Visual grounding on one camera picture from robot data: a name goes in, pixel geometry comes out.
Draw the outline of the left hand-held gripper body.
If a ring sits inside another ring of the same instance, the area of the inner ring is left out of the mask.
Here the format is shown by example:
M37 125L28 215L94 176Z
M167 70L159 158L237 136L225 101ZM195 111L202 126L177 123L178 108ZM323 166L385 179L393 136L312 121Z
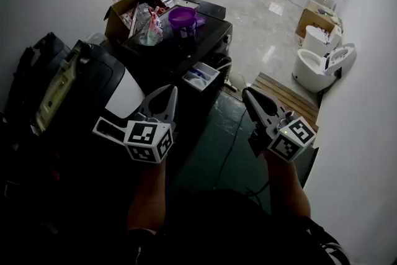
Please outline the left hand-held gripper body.
M125 119L123 144L132 160L160 164L174 144L173 120Z

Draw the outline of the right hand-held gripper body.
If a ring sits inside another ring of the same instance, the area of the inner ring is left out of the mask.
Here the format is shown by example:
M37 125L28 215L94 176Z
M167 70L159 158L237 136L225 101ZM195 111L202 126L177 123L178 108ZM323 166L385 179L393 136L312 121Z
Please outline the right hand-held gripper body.
M285 117L266 121L266 128L255 129L248 142L254 155L271 151L286 162L295 160L316 138L316 132L304 117L297 117L293 111L285 111Z

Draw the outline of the white detergent drawer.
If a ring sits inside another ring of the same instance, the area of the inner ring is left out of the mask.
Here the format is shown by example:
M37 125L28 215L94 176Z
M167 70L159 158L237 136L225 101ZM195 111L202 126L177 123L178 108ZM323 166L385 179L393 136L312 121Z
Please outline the white detergent drawer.
M197 62L182 77L182 80L199 92L204 91L218 77L220 72L205 63Z

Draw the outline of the purple powder container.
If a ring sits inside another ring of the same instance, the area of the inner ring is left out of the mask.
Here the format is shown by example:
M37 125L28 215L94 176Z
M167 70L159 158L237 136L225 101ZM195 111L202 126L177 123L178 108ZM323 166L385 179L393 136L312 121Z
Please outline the purple powder container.
M195 16L195 22L191 24L175 24L171 19L176 16ZM172 31L174 32L175 38L182 40L192 40L195 38L196 16L197 11L191 7L176 7L170 11L168 21L171 25Z

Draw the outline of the person's left forearm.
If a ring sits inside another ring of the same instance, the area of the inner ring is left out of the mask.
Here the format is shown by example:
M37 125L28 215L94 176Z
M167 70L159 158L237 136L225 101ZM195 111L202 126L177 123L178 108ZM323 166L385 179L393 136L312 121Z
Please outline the person's left forearm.
M159 231L166 218L166 160L141 163L140 180L128 209L127 230Z

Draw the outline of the person's right forearm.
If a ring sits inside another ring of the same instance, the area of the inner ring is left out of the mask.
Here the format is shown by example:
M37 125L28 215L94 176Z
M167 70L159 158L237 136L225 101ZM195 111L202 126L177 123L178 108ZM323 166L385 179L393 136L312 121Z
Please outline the person's right forearm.
M311 217L309 200L300 184L294 163L288 163L271 151L263 153L267 162L270 208L277 217Z

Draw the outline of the floral detergent refill pouch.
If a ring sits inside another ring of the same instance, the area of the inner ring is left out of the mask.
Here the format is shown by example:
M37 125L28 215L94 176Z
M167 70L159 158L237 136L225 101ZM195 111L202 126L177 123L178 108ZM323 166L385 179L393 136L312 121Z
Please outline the floral detergent refill pouch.
M163 24L159 18L159 7L150 12L149 21L142 28L138 43L140 45L153 47L163 41Z

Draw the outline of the wooden slat platform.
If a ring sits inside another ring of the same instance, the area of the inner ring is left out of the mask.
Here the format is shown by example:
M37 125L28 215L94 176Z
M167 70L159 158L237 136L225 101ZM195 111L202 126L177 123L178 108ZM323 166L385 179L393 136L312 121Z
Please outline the wooden slat platform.
M316 104L306 100L264 73L258 74L252 86L275 96L287 110L293 110L297 115L303 116L312 129L316 133L318 132L316 122L319 108Z

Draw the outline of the white and black appliance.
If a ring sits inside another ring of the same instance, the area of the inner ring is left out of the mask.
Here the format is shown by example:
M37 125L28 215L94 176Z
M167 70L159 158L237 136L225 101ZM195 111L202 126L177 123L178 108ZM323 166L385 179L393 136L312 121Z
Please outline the white and black appliance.
M93 133L123 143L128 120L145 94L126 67L102 46L78 41L77 78L67 95L66 123L86 137Z

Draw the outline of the black washing machine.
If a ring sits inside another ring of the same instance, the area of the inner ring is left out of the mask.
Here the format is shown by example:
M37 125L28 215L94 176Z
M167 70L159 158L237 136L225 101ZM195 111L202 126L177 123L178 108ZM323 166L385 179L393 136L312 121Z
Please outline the black washing machine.
M160 20L163 41L149 47L138 43L136 34L122 44L124 65L139 83L144 93L172 84L178 97L174 121L179 131L200 125L220 94L231 68L229 49L233 34L230 22L203 15L205 24L195 31L192 40L177 39L168 21L168 13ZM197 62L218 70L220 74L204 91L199 92L182 80Z

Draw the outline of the small white box appliance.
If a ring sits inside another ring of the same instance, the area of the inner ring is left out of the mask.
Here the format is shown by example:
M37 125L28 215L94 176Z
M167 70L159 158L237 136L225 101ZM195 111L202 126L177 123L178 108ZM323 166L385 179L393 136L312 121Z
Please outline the small white box appliance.
M98 32L93 33L84 39L84 42L98 46L101 46L106 41L107 37L104 34Z

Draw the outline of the open cardboard box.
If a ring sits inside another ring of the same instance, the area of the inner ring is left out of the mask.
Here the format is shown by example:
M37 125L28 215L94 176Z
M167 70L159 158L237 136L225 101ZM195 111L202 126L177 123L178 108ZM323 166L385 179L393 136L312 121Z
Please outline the open cardboard box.
M326 6L312 0L306 3L295 30L295 33L301 37L303 41L306 35L306 26L308 25L319 27L329 34L335 25L338 25L342 30L342 22L336 14Z
M130 25L127 26L122 16L130 11L134 11L138 4L146 3L152 8L165 8L162 0L119 0L112 4L105 14L107 20L105 36L113 42L123 43L130 37Z

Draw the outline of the beige plastic panel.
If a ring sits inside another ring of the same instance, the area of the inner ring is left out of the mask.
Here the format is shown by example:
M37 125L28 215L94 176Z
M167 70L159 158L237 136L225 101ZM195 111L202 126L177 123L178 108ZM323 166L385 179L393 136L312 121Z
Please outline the beige plastic panel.
M77 62L80 49L74 48L61 62L60 68L51 80L43 100L35 114L37 130L42 134L50 125L60 105L77 78Z

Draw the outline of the black marble sink counter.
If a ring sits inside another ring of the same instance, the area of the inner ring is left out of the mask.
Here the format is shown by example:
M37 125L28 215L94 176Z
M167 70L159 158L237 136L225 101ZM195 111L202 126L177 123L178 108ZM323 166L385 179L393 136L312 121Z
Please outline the black marble sink counter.
M169 8L175 6L190 7L196 11L224 20L226 17L226 8L203 0L162 0Z

